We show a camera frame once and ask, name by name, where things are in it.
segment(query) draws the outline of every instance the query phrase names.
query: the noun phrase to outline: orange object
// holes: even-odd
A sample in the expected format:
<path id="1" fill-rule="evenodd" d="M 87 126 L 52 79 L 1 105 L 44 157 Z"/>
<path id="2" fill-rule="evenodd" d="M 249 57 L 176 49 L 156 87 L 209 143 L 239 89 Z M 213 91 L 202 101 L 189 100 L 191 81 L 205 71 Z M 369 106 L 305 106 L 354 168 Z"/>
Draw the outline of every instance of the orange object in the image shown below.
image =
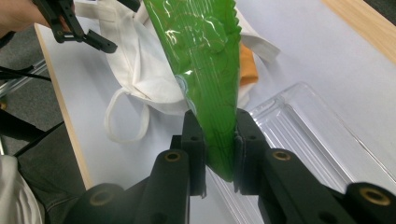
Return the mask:
<path id="1" fill-rule="evenodd" d="M 259 80 L 256 64 L 253 59 L 253 52 L 241 43 L 240 52 L 240 76 L 239 86 L 256 83 Z"/>

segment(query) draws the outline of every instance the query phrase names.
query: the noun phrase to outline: white fabric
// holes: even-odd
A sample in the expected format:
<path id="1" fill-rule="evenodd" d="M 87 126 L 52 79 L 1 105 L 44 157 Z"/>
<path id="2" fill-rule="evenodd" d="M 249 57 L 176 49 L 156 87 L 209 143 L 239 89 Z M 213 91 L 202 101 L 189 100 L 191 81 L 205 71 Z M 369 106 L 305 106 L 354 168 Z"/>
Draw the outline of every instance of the white fabric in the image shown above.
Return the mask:
<path id="1" fill-rule="evenodd" d="M 44 223 L 40 206 L 18 172 L 17 159 L 0 156 L 0 224 Z"/>
<path id="2" fill-rule="evenodd" d="M 188 106 L 144 4 L 137 13 L 117 0 L 98 0 L 97 5 L 76 2 L 75 6 L 78 16 L 98 19 L 101 35 L 118 45 L 115 53 L 106 55 L 115 78 L 121 84 L 106 110 L 107 136 L 120 143 L 132 143 L 141 139 L 149 126 L 148 105 L 164 114 L 184 115 Z M 240 12 L 237 15 L 242 26 L 243 43 L 262 59 L 273 61 L 279 49 L 260 37 Z M 250 85 L 239 92 L 238 107 L 244 107 L 248 103 L 248 90 L 251 87 Z M 129 139 L 118 138 L 110 123 L 113 107 L 123 94 L 132 95 L 145 104 L 140 115 L 140 130 Z"/>

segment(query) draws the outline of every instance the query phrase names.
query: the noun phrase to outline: table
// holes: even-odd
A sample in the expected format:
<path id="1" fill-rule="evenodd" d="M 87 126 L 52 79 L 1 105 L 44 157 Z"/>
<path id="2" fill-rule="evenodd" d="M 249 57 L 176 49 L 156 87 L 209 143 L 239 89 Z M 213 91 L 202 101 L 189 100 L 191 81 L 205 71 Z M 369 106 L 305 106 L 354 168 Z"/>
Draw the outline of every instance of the table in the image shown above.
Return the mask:
<path id="1" fill-rule="evenodd" d="M 320 1 L 238 0 L 237 6 L 259 34 L 281 49 L 274 63 L 258 62 L 261 78 L 245 109 L 305 82 L 395 178 L 395 63 Z M 79 20 L 84 28 L 98 31 L 96 21 Z M 107 182 L 129 188 L 148 176 L 156 155 L 168 149 L 173 134 L 181 133 L 182 117 L 151 109 L 144 139 L 131 145 L 110 141 L 103 125 L 105 110 L 120 85 L 105 54 L 85 44 L 59 45 L 48 28 L 36 30 L 86 187 Z M 134 133 L 141 106 L 122 98 L 114 110 L 115 130 Z M 363 176 L 371 180 L 373 175 Z M 207 181 L 212 186 L 211 178 Z M 376 184 L 396 193 L 389 182 Z M 192 198 L 191 223 L 237 223 L 218 190 L 209 187 L 208 195 Z"/>

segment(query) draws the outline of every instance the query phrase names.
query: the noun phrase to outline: green plastic wrapper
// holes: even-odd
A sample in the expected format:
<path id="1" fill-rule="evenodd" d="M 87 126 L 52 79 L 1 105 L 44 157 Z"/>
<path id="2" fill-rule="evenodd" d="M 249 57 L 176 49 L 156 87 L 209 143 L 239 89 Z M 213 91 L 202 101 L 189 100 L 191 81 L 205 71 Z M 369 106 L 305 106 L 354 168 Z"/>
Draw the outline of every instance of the green plastic wrapper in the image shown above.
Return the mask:
<path id="1" fill-rule="evenodd" d="M 204 132 L 206 163 L 221 178 L 232 181 L 241 38 L 235 1 L 144 3 L 189 108 Z"/>

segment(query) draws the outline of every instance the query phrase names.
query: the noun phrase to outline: person's leg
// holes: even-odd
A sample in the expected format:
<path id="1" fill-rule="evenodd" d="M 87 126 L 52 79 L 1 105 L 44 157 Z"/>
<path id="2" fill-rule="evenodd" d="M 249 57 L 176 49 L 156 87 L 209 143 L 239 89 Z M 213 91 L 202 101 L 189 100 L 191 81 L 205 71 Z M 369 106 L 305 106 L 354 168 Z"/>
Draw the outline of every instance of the person's leg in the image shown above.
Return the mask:
<path id="1" fill-rule="evenodd" d="M 46 209 L 46 223 L 63 223 L 85 192 L 64 124 L 17 153 L 20 173 Z"/>
<path id="2" fill-rule="evenodd" d="M 0 109 L 0 135 L 31 142 L 44 131 Z"/>

